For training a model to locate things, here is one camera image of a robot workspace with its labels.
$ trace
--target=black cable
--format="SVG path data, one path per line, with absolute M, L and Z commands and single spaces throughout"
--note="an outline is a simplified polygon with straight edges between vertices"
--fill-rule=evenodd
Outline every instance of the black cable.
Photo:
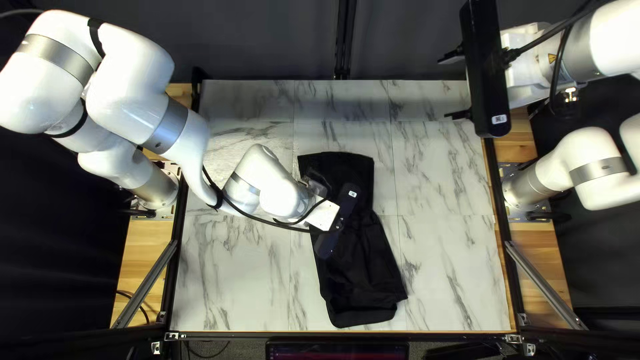
M 127 294 L 126 292 L 124 292 L 122 290 L 116 290 L 116 294 L 122 295 L 122 296 L 128 298 L 129 300 L 131 300 L 131 295 Z M 147 312 L 142 308 L 142 305 L 140 306 L 140 311 L 142 311 L 142 314 L 145 315 L 145 319 L 147 319 L 147 325 L 149 325 L 151 323 L 149 321 L 149 315 L 147 315 Z
M 3 12 L 0 13 L 0 19 L 5 18 L 5 17 L 9 17 L 9 16 L 14 16 L 14 15 L 26 15 L 26 14 L 41 14 L 44 13 L 44 10 L 40 10 L 40 9 L 16 9 L 16 10 L 9 10 L 7 12 Z
M 140 209 L 122 209 L 121 213 L 130 215 L 132 217 L 147 217 L 154 218 L 156 217 L 155 210 L 140 210 Z
M 578 13 L 585 12 L 586 7 L 591 2 L 592 0 L 585 1 L 582 5 L 580 5 L 580 7 L 577 8 L 577 10 L 573 13 L 573 15 L 577 15 Z M 555 109 L 556 106 L 554 104 L 554 98 L 556 97 L 556 93 L 557 93 L 558 78 L 560 77 L 560 68 L 562 66 L 561 64 L 562 64 L 562 58 L 564 55 L 564 48 L 566 47 L 566 44 L 569 41 L 569 35 L 571 34 L 572 28 L 573 28 L 573 25 L 569 25 L 567 29 L 564 31 L 564 33 L 562 34 L 562 37 L 560 38 L 560 44 L 558 45 L 558 51 L 556 52 L 556 63 L 554 64 L 554 71 L 551 75 L 551 86 L 549 88 L 549 111 L 554 116 L 559 116 Z
M 573 25 L 567 27 L 560 39 L 560 45 L 558 45 L 558 51 L 556 52 L 556 64 L 554 65 L 554 71 L 551 75 L 551 87 L 549 87 L 549 111 L 551 114 L 557 116 L 556 111 L 554 109 L 554 98 L 556 97 L 557 88 L 558 88 L 558 77 L 560 76 L 560 65 L 562 61 L 562 56 L 564 54 L 564 48 L 566 47 L 567 40 L 569 39 L 569 34 L 571 33 L 571 29 Z
M 238 213 L 240 213 L 242 216 L 248 217 L 252 220 L 261 222 L 263 224 L 267 224 L 267 225 L 271 225 L 271 226 L 275 226 L 275 227 L 279 227 L 281 229 L 287 229 L 287 230 L 292 230 L 292 231 L 297 231 L 299 233 L 307 233 L 307 234 L 330 234 L 330 233 L 336 233 L 340 230 L 342 230 L 342 227 L 337 227 L 336 229 L 332 229 L 329 231 L 311 231 L 311 230 L 306 230 L 306 229 L 300 229 L 299 227 L 293 227 L 293 226 L 288 226 L 288 225 L 281 225 L 278 224 L 277 222 L 272 222 L 269 220 L 265 220 L 263 218 L 259 218 L 259 217 L 255 217 L 251 214 L 245 213 L 241 208 L 238 208 L 231 200 L 229 200 L 229 198 L 224 194 L 224 192 L 222 192 L 220 190 L 220 188 L 218 187 L 218 185 L 216 185 L 216 183 L 213 182 L 213 180 L 211 180 L 211 177 L 209 176 L 209 173 L 207 172 L 207 169 L 205 167 L 202 167 L 202 172 L 204 173 L 204 176 L 207 178 L 208 182 L 209 182 L 209 186 L 211 186 L 214 190 L 216 190 L 216 192 L 218 194 L 222 194 L 222 199 L 224 201 L 227 202 L 227 204 L 229 204 L 229 206 L 231 206 L 234 210 L 236 210 Z
M 206 356 L 205 356 L 205 355 L 198 354 L 197 352 L 195 352 L 194 350 L 192 350 L 192 349 L 191 349 L 191 347 L 189 346 L 189 342 L 188 342 L 188 341 L 185 341 L 184 343 L 185 343 L 185 345 L 187 345 L 187 356 L 189 357 L 189 359 L 191 359 L 191 355 L 190 355 L 190 354 L 193 354 L 193 355 L 196 355 L 196 356 L 198 356 L 198 357 L 201 357 L 202 359 L 213 359 L 214 357 L 216 357 L 216 356 L 218 356 L 218 355 L 222 354 L 222 352 L 223 352 L 223 351 L 225 351 L 225 349 L 227 348 L 227 346 L 229 346 L 229 343 L 231 343 L 231 341 L 227 341 L 227 343 L 225 344 L 225 346 L 223 346 L 223 347 L 222 347 L 222 349 L 220 349 L 220 351 L 218 351 L 217 353 L 215 353 L 215 354 L 213 354 L 213 355 L 206 355 Z

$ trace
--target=metal mounting plate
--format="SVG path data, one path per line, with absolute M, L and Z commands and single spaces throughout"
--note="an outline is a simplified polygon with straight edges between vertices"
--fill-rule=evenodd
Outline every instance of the metal mounting plate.
M 180 175 L 182 175 L 182 169 L 180 168 L 180 165 L 178 165 L 176 163 L 172 163 L 171 161 L 163 161 L 163 163 L 164 163 L 163 172 L 166 173 L 167 175 L 169 175 L 169 177 L 175 182 L 176 186 L 178 186 Z M 131 202 L 131 209 L 146 210 L 146 208 L 144 207 L 144 204 L 142 204 L 141 201 L 138 198 L 135 198 Z M 156 210 L 156 217 L 154 217 L 154 218 L 147 218 L 147 217 L 142 217 L 142 216 L 132 216 L 131 220 L 173 221 L 174 216 L 175 216 L 175 200 L 171 204 L 169 204 L 169 205 L 167 205 L 167 206 L 165 206 L 165 207 L 163 207 L 161 209 L 157 209 Z
M 515 176 L 518 170 L 518 165 L 520 163 L 498 163 L 498 171 L 500 172 L 500 179 L 508 176 Z M 535 204 L 536 209 L 539 209 L 540 212 L 551 212 L 551 205 L 549 204 L 549 200 L 543 200 L 537 204 Z M 536 220 L 527 220 L 527 211 L 522 211 L 513 206 L 509 205 L 507 202 L 504 203 L 504 207 L 507 210 L 507 216 L 509 218 L 509 222 L 550 222 L 551 219 L 543 218 Z

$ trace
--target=folded black shirt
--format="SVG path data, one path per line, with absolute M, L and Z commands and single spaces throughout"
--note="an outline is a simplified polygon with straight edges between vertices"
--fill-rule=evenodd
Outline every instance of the folded black shirt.
M 372 209 L 373 159 L 348 152 L 298 156 L 300 175 L 327 183 L 329 199 L 337 200 L 347 183 L 361 189 L 361 197 L 331 256 L 316 256 L 320 294 L 331 323 L 339 328 L 390 320 L 396 303 L 407 298 L 400 271 L 380 219 Z M 315 243 L 318 235 L 312 235 Z

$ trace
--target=metal bracket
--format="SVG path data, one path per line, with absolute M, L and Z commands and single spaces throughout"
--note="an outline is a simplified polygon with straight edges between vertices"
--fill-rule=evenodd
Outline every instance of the metal bracket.
M 524 318 L 529 321 L 527 315 L 522 315 L 524 315 Z M 518 334 L 507 334 L 504 336 L 504 340 L 510 344 L 522 344 L 524 356 L 533 356 L 536 353 L 536 345 L 522 342 L 523 337 Z
M 178 333 L 177 332 L 166 332 L 164 334 L 164 340 L 165 341 L 176 341 L 176 340 L 178 340 Z
M 518 250 L 512 241 L 504 242 L 504 249 L 513 258 L 513 261 L 527 274 L 536 287 L 542 292 L 547 302 L 553 307 L 558 315 L 574 330 L 589 330 L 580 318 L 573 312 L 558 293 L 549 285 L 532 263 Z
M 522 344 L 522 337 L 518 334 L 507 334 L 504 336 L 504 340 L 509 344 Z
M 176 187 L 178 186 L 180 175 L 182 174 L 182 169 L 180 165 L 171 162 L 171 161 L 162 161 L 164 163 L 163 172 L 169 175 L 169 177 L 176 183 Z M 146 203 L 142 202 L 139 198 L 133 199 L 131 202 L 130 208 L 133 210 L 146 210 Z M 173 203 L 156 210 L 156 216 L 153 218 L 147 218 L 141 215 L 133 215 L 131 220 L 140 220 L 140 221 L 173 221 L 175 217 L 175 205 L 176 201 Z
M 518 166 L 520 163 L 498 163 L 498 171 L 500 174 L 500 179 L 504 179 L 506 177 L 515 176 L 518 173 Z M 509 218 L 509 222 L 551 222 L 549 218 L 537 218 L 535 220 L 527 220 L 527 212 L 525 210 L 517 209 L 507 202 L 504 203 L 504 207 L 507 210 L 507 216 Z M 541 213 L 550 213 L 551 212 L 551 204 L 548 199 L 542 200 L 541 202 L 534 205 L 536 208 L 536 212 Z
M 529 321 L 529 317 L 527 316 L 527 314 L 518 313 L 517 314 L 517 318 L 518 318 L 518 324 L 520 326 L 529 326 L 529 325 L 531 325 L 531 322 Z
M 533 356 L 536 354 L 536 345 L 534 344 L 522 344 L 524 347 L 524 356 Z
M 151 354 L 160 355 L 160 341 L 151 343 Z
M 171 257 L 173 256 L 173 254 L 175 253 L 175 249 L 177 248 L 177 244 L 178 241 L 176 240 L 172 240 L 169 242 L 169 244 L 167 244 L 167 246 L 162 251 L 162 254 L 160 254 L 158 260 L 156 260 L 154 266 L 151 267 L 151 270 L 149 270 L 147 276 L 145 276 L 144 280 L 142 280 L 142 283 L 140 283 L 140 286 L 138 286 L 136 293 L 133 294 L 131 299 L 129 299 L 129 302 L 127 303 L 127 305 L 125 305 L 124 309 L 122 309 L 122 312 L 116 319 L 113 326 L 111 326 L 112 329 L 121 329 L 129 325 L 131 319 L 133 319 L 133 316 L 138 311 L 138 308 L 145 300 L 145 297 L 147 297 L 147 294 L 151 290 L 151 287 L 153 287 L 153 285 L 156 283 L 156 280 L 162 273 L 162 270 L 167 265 L 169 260 L 171 260 Z
M 166 317 L 166 311 L 160 311 L 158 313 L 158 316 L 156 316 L 156 322 L 157 323 L 164 323 L 165 317 Z

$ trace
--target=dark background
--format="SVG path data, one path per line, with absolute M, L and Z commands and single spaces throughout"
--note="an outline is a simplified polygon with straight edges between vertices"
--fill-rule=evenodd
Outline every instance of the dark background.
M 557 22 L 583 0 L 497 0 L 500 28 Z M 33 0 L 133 30 L 173 56 L 172 81 L 188 82 L 200 66 L 216 79 L 330 79 L 338 0 Z M 461 41 L 464 0 L 358 2 L 353 79 L 464 79 L 464 64 L 437 65 Z M 0 0 L 0 11 L 29 7 Z M 0 66 L 28 29 L 24 19 L 0 21 Z

